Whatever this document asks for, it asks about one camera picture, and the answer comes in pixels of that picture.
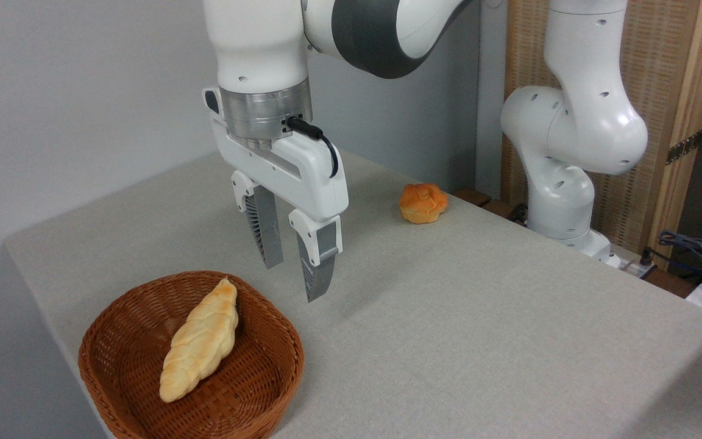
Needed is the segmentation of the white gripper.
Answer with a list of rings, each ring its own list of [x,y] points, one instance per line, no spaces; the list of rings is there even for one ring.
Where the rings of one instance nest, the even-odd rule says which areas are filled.
[[[235,137],[221,114],[219,92],[206,88],[203,94],[218,150],[236,170],[232,186],[238,209],[268,269],[283,261],[275,195],[297,208],[289,222],[296,231],[307,300],[312,302],[328,291],[335,256],[342,252],[339,215],[349,205],[342,159],[334,166],[326,142],[301,133],[274,141]]]

